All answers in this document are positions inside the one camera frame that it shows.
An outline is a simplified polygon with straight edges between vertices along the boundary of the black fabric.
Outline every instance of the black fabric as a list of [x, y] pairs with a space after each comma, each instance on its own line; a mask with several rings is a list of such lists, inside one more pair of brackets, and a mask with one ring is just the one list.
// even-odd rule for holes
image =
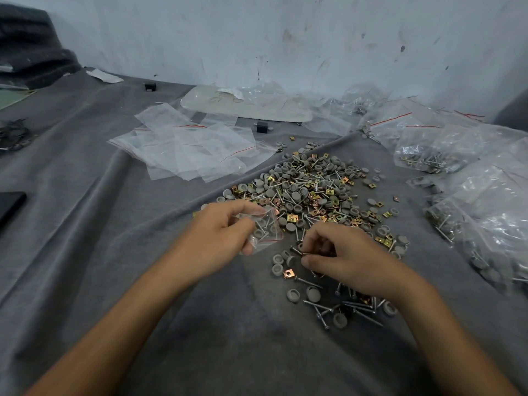
[[[154, 102], [173, 102], [191, 87], [141, 79], [104, 84], [79, 72], [0, 112], [27, 118], [39, 134], [0, 160], [0, 191], [24, 191], [27, 204], [0, 233], [0, 394], [21, 394], [88, 331], [192, 219], [232, 184], [247, 182], [281, 161], [277, 154], [245, 177], [208, 184], [177, 177], [150, 181], [143, 163], [106, 141], [139, 122]], [[254, 120], [239, 119], [252, 126]], [[289, 136], [295, 136], [290, 142]], [[430, 280], [464, 326], [526, 390], [528, 303], [488, 285], [425, 220], [424, 196], [405, 184], [418, 172], [397, 168], [380, 145], [359, 134], [321, 139], [294, 124], [274, 125], [257, 140], [289, 144], [317, 138], [317, 152], [379, 167], [387, 180], [367, 196], [397, 206], [386, 220], [411, 244], [405, 262]], [[392, 196], [401, 202], [392, 202]], [[189, 289], [163, 317], [120, 387], [123, 395], [173, 394], [435, 394], [437, 388], [400, 316], [384, 328], [355, 318], [324, 331], [314, 311], [286, 298], [298, 282], [271, 274], [280, 244], [227, 267]], [[311, 274], [296, 261], [294, 270]], [[323, 304], [334, 301], [325, 282]]]

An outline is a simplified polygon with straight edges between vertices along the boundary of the table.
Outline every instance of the table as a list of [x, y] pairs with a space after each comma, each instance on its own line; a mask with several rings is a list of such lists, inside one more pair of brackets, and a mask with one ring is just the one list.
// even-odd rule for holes
[[[0, 393], [20, 394], [92, 327], [192, 219], [233, 184], [281, 161], [277, 154], [243, 177], [205, 184], [149, 180], [144, 164], [108, 139], [138, 126], [134, 114], [173, 102], [191, 86], [141, 79], [104, 84], [84, 72], [66, 76], [0, 112], [27, 118], [39, 136], [0, 162], [0, 191], [25, 191], [27, 204], [0, 234]], [[238, 125], [252, 126], [239, 119]], [[318, 153], [379, 167], [387, 180], [366, 195], [393, 206], [393, 230], [411, 244], [405, 262], [431, 281], [464, 326], [521, 389], [528, 366], [528, 301], [487, 284], [428, 224], [425, 193], [405, 180], [419, 172], [358, 133], [321, 138], [281, 123], [257, 140], [296, 148], [327, 142]], [[271, 257], [294, 236], [227, 267], [182, 295], [167, 312], [120, 387], [120, 394], [434, 394], [424, 360], [400, 316], [379, 328], [360, 317], [324, 331], [313, 309], [286, 298], [298, 282], [276, 278]], [[296, 262], [300, 277], [311, 274]]]

